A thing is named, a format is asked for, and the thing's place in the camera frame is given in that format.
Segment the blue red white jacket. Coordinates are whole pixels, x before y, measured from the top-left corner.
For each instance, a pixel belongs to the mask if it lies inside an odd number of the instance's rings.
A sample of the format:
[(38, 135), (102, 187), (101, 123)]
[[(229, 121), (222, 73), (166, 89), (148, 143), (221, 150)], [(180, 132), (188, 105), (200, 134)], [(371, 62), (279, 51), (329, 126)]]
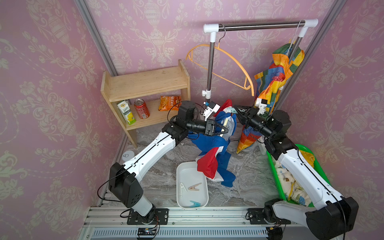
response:
[[(215, 121), (220, 112), (231, 113), (227, 108), (232, 107), (232, 100), (226, 100), (215, 114)], [(219, 136), (204, 136), (189, 134), (189, 139), (201, 150), (196, 157), (198, 171), (202, 172), (209, 180), (219, 182), (225, 187), (233, 187), (236, 176), (227, 170), (231, 154), (227, 152), (229, 140)]]

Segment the pink clothespin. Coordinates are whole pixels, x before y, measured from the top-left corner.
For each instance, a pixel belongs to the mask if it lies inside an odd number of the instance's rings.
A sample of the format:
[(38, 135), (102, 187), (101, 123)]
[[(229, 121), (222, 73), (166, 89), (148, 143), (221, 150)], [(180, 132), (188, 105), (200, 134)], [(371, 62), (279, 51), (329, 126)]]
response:
[(202, 183), (198, 183), (198, 184), (195, 184), (195, 185), (192, 185), (190, 187), (188, 187), (188, 190), (190, 191), (199, 191), (200, 189), (198, 188)]

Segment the white clothespin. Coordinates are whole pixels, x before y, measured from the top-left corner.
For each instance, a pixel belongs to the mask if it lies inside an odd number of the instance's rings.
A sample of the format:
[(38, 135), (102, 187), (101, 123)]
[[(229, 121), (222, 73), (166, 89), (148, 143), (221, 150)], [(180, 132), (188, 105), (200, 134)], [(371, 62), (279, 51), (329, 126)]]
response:
[(186, 192), (187, 192), (187, 189), (185, 188), (184, 183), (180, 182), (180, 193), (179, 193), (180, 198), (182, 198), (183, 193), (186, 193)]

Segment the blue clothespin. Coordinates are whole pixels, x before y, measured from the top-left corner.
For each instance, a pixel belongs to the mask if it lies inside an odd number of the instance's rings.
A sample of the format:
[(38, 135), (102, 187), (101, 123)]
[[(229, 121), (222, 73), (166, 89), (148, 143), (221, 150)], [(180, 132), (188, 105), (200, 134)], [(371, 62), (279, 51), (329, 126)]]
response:
[(195, 201), (190, 201), (191, 202), (191, 206), (190, 206), (190, 208), (199, 208), (199, 207), (201, 207), (201, 203), (199, 203), (199, 202), (195, 202)]

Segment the yellow dinosaur print jacket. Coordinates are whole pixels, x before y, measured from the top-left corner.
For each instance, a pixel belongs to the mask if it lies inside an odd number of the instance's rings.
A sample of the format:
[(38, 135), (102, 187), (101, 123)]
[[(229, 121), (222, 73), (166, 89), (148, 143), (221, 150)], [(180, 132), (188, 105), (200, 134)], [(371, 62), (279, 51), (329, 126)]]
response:
[(272, 164), (272, 170), (276, 173), (277, 183), (280, 183), (283, 197), (294, 204), (308, 207), (312, 203), (311, 198), (294, 176), (274, 158), (272, 158)]

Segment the cream white clothes hanger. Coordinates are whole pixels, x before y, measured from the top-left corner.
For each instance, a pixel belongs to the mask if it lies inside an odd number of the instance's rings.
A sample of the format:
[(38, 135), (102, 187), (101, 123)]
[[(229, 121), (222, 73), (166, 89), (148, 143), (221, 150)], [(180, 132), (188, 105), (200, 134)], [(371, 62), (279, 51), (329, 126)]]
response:
[(237, 116), (232, 113), (220, 112), (216, 121), (225, 127), (225, 129), (221, 130), (220, 137), (226, 141), (229, 140), (229, 138), (234, 135), (237, 128)]

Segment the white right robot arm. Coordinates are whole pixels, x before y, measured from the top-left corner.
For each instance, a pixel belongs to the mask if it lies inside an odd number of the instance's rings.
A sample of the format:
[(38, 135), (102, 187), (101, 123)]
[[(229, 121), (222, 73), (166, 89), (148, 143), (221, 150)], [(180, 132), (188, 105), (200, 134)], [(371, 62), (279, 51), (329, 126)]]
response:
[(305, 160), (299, 148), (287, 137), (291, 126), (288, 113), (276, 110), (268, 118), (258, 115), (258, 108), (235, 106), (237, 117), (245, 127), (252, 127), (264, 137), (267, 152), (293, 175), (309, 195), (313, 207), (283, 200), (265, 203), (267, 221), (287, 220), (308, 228), (319, 240), (345, 236), (354, 228), (358, 203), (344, 197), (326, 182)]

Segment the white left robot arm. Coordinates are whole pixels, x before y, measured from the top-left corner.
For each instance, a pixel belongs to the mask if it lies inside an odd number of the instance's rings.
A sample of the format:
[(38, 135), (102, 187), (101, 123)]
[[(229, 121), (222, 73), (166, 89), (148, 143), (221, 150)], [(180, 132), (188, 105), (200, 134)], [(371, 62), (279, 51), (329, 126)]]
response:
[(108, 189), (128, 209), (134, 210), (145, 224), (156, 220), (156, 207), (145, 197), (140, 182), (163, 155), (185, 138), (201, 151), (195, 159), (198, 172), (227, 187), (231, 187), (236, 178), (227, 171), (230, 154), (226, 152), (229, 138), (236, 130), (236, 116), (220, 111), (215, 103), (206, 104), (203, 114), (200, 105), (191, 101), (182, 101), (175, 107), (177, 115), (146, 148), (122, 165), (114, 163), (110, 168)]

